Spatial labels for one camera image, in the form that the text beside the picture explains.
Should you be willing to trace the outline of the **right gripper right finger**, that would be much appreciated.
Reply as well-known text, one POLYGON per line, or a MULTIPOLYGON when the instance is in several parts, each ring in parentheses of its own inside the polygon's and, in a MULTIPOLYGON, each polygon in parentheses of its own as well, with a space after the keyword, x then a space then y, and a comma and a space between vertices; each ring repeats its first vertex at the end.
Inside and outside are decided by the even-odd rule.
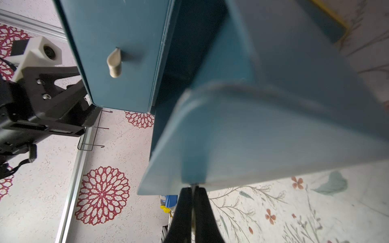
POLYGON ((205 188, 196 186, 193 193, 193 223, 196 243, 224 243, 205 188))

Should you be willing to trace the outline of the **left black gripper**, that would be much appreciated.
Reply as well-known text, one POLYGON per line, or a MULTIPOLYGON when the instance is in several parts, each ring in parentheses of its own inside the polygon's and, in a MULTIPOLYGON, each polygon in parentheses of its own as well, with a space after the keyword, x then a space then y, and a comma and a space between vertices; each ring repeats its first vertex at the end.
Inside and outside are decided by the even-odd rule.
POLYGON ((1 178, 37 158, 37 143, 51 135, 80 137, 102 109, 85 100, 83 81, 63 89, 59 79, 77 67, 27 67, 18 82, 1 80, 1 178))

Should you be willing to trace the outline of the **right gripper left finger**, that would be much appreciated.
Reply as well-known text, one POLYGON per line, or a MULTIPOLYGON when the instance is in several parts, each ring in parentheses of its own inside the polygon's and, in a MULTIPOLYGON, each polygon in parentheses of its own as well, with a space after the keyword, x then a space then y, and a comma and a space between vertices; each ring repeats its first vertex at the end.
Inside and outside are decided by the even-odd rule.
POLYGON ((176 211, 163 243, 190 243, 192 220, 192 189, 183 188, 178 197, 176 211))

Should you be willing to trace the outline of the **teal top drawer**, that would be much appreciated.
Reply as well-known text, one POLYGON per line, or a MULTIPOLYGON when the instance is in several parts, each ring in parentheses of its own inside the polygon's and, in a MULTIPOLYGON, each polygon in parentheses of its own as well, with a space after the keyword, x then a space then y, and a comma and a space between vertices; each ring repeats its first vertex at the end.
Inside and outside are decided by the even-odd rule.
POLYGON ((147 113, 166 58, 174 1, 55 1, 92 103, 147 113))

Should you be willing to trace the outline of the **teal drawer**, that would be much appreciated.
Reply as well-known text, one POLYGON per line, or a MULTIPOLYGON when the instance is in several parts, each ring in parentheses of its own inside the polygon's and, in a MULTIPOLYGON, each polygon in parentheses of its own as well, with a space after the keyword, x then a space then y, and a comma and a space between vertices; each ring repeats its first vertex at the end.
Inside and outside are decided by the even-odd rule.
POLYGON ((174 1, 55 1, 92 103, 147 113, 166 58, 174 1))
POLYGON ((296 1, 228 1, 239 51, 178 100, 139 195, 208 190, 385 160, 389 115, 296 1))

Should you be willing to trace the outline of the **teal three-drawer cabinet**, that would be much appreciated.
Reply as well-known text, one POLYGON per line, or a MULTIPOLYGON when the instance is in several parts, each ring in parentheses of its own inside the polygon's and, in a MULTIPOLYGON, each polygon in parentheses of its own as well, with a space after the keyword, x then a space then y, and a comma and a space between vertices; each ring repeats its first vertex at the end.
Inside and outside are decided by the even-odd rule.
POLYGON ((93 104, 155 116, 139 195, 389 157, 389 115, 318 1, 55 1, 93 104))

